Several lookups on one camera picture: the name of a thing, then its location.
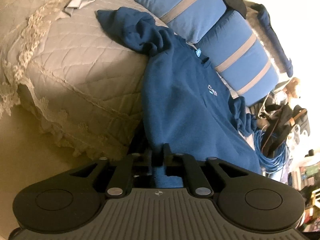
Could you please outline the folded dark blue blanket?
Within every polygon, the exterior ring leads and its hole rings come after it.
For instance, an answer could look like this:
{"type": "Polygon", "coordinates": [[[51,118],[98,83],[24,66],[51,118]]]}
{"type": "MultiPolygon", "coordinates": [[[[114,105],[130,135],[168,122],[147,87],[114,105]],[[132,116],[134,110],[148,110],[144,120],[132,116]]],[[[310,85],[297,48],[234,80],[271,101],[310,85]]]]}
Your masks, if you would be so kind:
{"type": "Polygon", "coordinates": [[[271,41],[272,46],[275,49],[276,54],[285,69],[285,72],[287,73],[288,77],[292,77],[293,76],[292,61],[291,59],[288,59],[287,56],[285,55],[285,52],[280,44],[280,41],[274,29],[272,28],[270,15],[267,9],[263,4],[257,4],[257,3],[253,3],[253,5],[251,5],[250,8],[257,12],[257,19],[260,25],[262,26],[262,28],[264,29],[266,36],[271,41]]]}

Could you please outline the dark blue sweatshirt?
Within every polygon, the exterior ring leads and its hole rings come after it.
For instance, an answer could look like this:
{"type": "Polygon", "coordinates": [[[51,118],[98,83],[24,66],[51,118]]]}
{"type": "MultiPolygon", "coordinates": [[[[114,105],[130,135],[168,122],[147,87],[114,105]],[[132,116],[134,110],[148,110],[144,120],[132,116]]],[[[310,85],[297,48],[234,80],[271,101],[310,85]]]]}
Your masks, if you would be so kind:
{"type": "Polygon", "coordinates": [[[232,98],[210,60],[185,39],[158,26],[147,12],[121,7],[98,10],[103,30],[149,60],[141,90],[143,124],[154,151],[168,144],[175,153],[204,161],[216,157],[260,173],[245,142],[256,128],[243,97],[232,98]]]}

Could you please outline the blue striped pillow left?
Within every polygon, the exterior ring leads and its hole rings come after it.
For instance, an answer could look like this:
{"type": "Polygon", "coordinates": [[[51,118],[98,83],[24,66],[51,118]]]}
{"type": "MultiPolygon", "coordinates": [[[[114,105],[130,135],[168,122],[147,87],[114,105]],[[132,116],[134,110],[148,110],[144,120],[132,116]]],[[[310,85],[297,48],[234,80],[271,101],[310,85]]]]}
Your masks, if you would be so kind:
{"type": "Polygon", "coordinates": [[[223,0],[135,0],[187,42],[196,44],[226,12],[223,0]]]}

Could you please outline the brown teddy bear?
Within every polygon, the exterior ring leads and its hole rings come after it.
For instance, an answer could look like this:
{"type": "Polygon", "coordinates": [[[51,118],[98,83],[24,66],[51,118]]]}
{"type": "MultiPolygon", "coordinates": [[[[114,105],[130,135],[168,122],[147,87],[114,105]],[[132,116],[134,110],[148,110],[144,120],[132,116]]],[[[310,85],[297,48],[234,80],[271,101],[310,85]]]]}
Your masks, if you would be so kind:
{"type": "Polygon", "coordinates": [[[295,99],[300,98],[299,85],[300,85],[300,79],[297,77],[293,77],[289,81],[289,83],[284,88],[288,98],[295,98],[295,99]]]}

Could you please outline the blue striped pillow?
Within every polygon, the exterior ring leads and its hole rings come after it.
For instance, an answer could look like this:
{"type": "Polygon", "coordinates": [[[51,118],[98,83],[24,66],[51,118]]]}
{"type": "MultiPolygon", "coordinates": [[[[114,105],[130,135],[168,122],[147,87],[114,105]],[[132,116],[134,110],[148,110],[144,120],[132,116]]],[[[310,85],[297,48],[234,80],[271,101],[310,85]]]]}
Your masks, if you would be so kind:
{"type": "Polygon", "coordinates": [[[196,44],[226,12],[223,0],[135,0],[187,42],[196,44]]]}
{"type": "Polygon", "coordinates": [[[247,106],[267,96],[278,83],[259,38],[235,10],[227,10],[195,46],[210,58],[236,95],[245,98],[247,106]]]}

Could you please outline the quilted beige bedspread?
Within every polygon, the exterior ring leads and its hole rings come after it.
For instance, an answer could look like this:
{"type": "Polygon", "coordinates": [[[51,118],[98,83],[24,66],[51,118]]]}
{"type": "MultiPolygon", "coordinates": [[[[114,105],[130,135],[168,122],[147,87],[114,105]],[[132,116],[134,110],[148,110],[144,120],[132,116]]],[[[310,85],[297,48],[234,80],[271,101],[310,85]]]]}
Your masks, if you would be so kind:
{"type": "Polygon", "coordinates": [[[127,154],[143,110],[148,58],[107,35],[98,10],[134,0],[1,0],[1,113],[22,105],[61,146],[127,154]]]}

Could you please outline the blue striped pillow right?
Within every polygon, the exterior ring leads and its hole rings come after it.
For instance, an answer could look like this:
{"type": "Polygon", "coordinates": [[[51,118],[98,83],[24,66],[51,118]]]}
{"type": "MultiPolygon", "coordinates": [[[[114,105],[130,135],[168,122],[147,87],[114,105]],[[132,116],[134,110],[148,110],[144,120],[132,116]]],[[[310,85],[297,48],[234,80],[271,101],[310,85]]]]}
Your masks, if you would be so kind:
{"type": "Polygon", "coordinates": [[[245,98],[247,106],[267,96],[278,83],[259,38],[235,10],[227,10],[195,46],[210,58],[236,95],[245,98]]]}

